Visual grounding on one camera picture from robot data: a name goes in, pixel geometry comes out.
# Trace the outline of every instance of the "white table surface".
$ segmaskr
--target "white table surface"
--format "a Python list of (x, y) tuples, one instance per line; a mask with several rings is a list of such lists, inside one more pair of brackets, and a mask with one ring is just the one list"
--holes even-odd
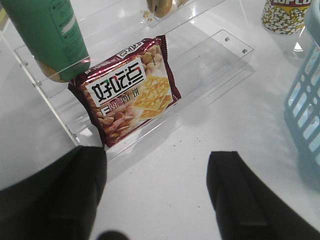
[[(142, 146), (108, 164), (91, 240), (109, 230), (131, 240), (220, 239), (206, 186), (211, 151), (238, 151), (257, 176), (320, 230), (320, 183), (298, 162), (283, 117), (285, 97), (302, 62), (293, 53), (298, 35), (276, 35), (262, 27), (264, 0), (242, 3), (254, 46), (254, 73), (221, 95), (193, 102), (181, 113), (183, 124), (173, 132), (162, 129), (167, 137), (155, 140), (152, 149)], [(210, 17), (210, 11), (201, 17)], [(3, 189), (74, 144), (3, 41), (0, 73)]]

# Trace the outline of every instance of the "clear acrylic shelf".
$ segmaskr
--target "clear acrylic shelf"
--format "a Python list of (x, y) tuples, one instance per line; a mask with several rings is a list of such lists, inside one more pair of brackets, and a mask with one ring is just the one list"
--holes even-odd
[[(241, 75), (253, 52), (252, 47), (231, 34), (229, 29), (224, 29), (224, 26), (214, 34), (207, 34), (202, 30), (203, 27), (200, 29), (197, 26), (201, 23), (197, 17), (204, 12), (210, 10), (215, 16), (223, 16), (222, 4), (226, 8), (235, 7), (236, 4), (231, 0), (192, 0), (165, 20), (153, 23), (152, 27), (142, 21), (140, 0), (95, 2), (104, 4), (105, 8), (96, 12), (89, 9), (87, 17), (82, 17), (84, 13), (77, 11), (78, 4), (87, 3), (84, 0), (72, 2), (75, 14), (80, 19), (78, 22), (89, 52), (91, 67), (143, 38), (165, 34), (169, 65), (182, 95), (182, 99), (167, 109), (161, 118), (150, 121), (113, 147), (106, 148), (109, 161), (143, 140), (170, 118), (178, 116), (194, 100), (220, 88), (231, 81), (234, 75)], [(101, 146), (96, 127), (91, 124), (85, 108), (67, 89), (68, 84), (56, 83), (46, 78), (23, 42), (20, 40), (19, 46), (19, 41), (11, 39), (17, 38), (17, 33), (13, 34), (13, 25), (8, 28), (3, 33), (4, 40), (13, 49), (25, 73), (72, 141), (76, 145)]]

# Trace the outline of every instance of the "green bottle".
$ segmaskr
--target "green bottle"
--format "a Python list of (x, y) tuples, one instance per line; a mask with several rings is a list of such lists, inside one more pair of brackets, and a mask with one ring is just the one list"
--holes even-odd
[(88, 52), (70, 0), (1, 3), (42, 72), (51, 80), (68, 82), (89, 68)]

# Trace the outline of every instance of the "popcorn cup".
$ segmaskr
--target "popcorn cup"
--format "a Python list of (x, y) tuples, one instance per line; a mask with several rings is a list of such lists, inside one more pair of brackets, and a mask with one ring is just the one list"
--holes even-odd
[(290, 35), (305, 26), (304, 17), (312, 0), (266, 0), (262, 24), (268, 30)]

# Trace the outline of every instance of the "red foil wrapper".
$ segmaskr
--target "red foil wrapper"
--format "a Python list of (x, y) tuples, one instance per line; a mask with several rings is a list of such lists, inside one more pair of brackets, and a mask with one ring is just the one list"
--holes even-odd
[(113, 146), (181, 99), (166, 37), (145, 38), (69, 82), (103, 144)]

